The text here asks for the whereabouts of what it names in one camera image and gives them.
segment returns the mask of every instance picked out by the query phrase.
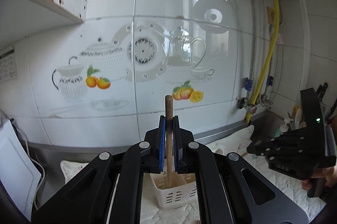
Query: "plastic basket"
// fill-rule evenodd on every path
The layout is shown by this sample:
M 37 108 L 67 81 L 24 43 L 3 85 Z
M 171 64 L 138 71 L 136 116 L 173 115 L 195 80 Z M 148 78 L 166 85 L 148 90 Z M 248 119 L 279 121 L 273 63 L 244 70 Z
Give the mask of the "plastic basket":
M 179 175 L 173 171 L 171 188 L 168 188 L 166 166 L 163 173 L 150 174 L 150 176 L 160 209 L 173 209 L 198 200 L 194 174 Z

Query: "blue gripper pad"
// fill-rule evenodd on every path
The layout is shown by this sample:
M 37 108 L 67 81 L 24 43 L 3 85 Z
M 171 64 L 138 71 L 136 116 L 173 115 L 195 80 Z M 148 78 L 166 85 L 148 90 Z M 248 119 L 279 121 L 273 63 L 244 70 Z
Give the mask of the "blue gripper pad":
M 160 133 L 160 150 L 159 150 L 159 170 L 164 171 L 165 157 L 165 118 L 163 118 L 161 133 Z
M 174 160 L 174 169 L 178 172 L 178 150 L 177 150 L 177 130 L 176 130 L 176 122 L 175 118 L 173 118 L 173 125 L 172 125 L 172 132 L 173 132 L 173 160 Z

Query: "yellow gas hose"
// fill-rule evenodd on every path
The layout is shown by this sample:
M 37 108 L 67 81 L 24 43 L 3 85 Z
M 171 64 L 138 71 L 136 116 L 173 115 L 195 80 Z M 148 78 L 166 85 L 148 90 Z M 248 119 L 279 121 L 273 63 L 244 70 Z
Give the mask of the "yellow gas hose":
M 258 95 L 261 91 L 261 87 L 262 87 L 263 81 L 265 79 L 267 70 L 269 68 L 269 63 L 270 63 L 270 60 L 271 60 L 273 52 L 274 52 L 274 47 L 275 47 L 276 39 L 277 39 L 277 35 L 278 35 L 278 27 L 279 27 L 279 23 L 280 23 L 279 13 L 280 13 L 279 2 L 278 2 L 278 0 L 274 0 L 273 35 L 272 35 L 272 40 L 269 44 L 268 54 L 267 54 L 265 63 L 263 64 L 262 71 L 261 71 L 260 77 L 259 77 L 258 82 L 257 82 L 257 86 L 255 87 L 252 99 L 250 101 L 250 103 L 253 104 L 253 105 L 256 103 L 257 97 L 258 97 Z M 251 113 L 248 113 L 248 112 L 246 113 L 246 122 L 250 121 L 251 116 L 252 116 Z

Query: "bottle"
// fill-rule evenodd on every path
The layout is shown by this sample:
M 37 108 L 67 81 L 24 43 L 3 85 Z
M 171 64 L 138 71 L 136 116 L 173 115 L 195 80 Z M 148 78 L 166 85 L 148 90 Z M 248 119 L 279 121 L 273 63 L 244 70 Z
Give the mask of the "bottle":
M 289 126 L 288 126 L 289 123 L 290 123 L 290 119 L 285 118 L 285 119 L 284 119 L 284 124 L 282 124 L 282 125 L 280 126 L 280 128 L 278 128 L 278 129 L 276 130 L 275 135 L 274 135 L 274 138 L 279 137 L 279 136 L 281 135 L 281 133 L 287 132 L 288 129 L 289 129 Z

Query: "white cutting board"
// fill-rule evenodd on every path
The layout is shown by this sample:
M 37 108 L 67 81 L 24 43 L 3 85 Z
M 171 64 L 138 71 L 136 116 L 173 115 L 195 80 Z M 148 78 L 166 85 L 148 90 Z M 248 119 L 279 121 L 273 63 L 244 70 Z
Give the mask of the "white cutting board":
M 17 139 L 9 120 L 0 127 L 0 180 L 17 208 L 31 220 L 41 174 Z

